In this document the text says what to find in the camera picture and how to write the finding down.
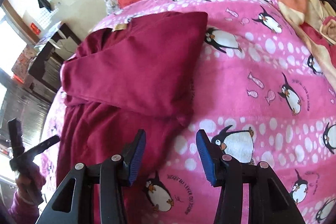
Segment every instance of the pink penguin blanket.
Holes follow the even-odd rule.
[[[220,189],[206,180],[197,151],[196,132],[204,129],[224,154],[249,164],[268,162],[305,222],[323,223],[336,194],[335,91],[277,1],[142,0],[106,17],[95,30],[166,11],[209,15],[191,83],[194,117],[171,150],[162,151],[166,164],[134,195],[129,222],[213,223]],[[62,131],[62,93],[51,107],[44,138]],[[49,165],[56,165],[55,151],[43,156],[50,177],[46,188],[53,190]]]

